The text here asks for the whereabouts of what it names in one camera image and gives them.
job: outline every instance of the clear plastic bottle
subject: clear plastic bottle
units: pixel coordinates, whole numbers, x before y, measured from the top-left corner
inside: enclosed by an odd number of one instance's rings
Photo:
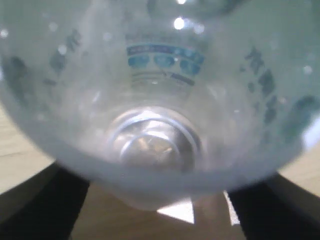
[[[8,112],[61,165],[135,207],[247,185],[316,142],[305,139],[320,108],[315,0],[0,10]]]

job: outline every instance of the water droplet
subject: water droplet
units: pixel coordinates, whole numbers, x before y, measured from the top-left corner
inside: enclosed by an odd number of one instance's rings
[[[194,33],[195,34],[202,34],[205,31],[205,26],[203,24],[196,24],[194,26]]]
[[[305,75],[311,75],[313,73],[313,69],[311,66],[307,65],[303,67],[303,71]]]
[[[66,45],[60,45],[58,47],[58,52],[61,54],[61,55],[65,55],[67,53],[67,46]]]
[[[286,104],[287,103],[287,99],[285,98],[285,97],[279,97],[278,98],[278,101],[279,101],[279,103],[281,103],[281,104]]]
[[[55,22],[50,22],[49,24],[49,29],[51,32],[55,32],[58,29],[58,24],[56,24]]]
[[[8,32],[7,29],[2,29],[2,30],[0,31],[0,37],[1,37],[1,38],[5,39],[5,38],[8,37],[8,35],[9,35],[9,32]]]

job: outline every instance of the wooden table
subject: wooden table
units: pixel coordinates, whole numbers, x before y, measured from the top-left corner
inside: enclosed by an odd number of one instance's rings
[[[294,209],[320,226],[320,143],[279,171],[270,187]]]
[[[17,129],[0,106],[0,223],[46,184],[54,172],[48,169],[52,163],[50,157]]]
[[[89,188],[75,224],[77,240],[245,240],[240,225],[231,225],[223,193],[193,202],[194,224],[155,211],[126,206],[97,185]]]

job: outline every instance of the wooden surface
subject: wooden surface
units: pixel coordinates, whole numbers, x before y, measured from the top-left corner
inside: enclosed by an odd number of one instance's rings
[[[194,224],[124,205],[92,185],[72,233],[75,240],[245,240],[231,226],[223,193],[193,202]]]
[[[297,158],[296,161],[281,169],[279,173],[302,189],[320,198],[320,143]]]
[[[0,195],[29,180],[52,162],[17,129],[0,106]]]

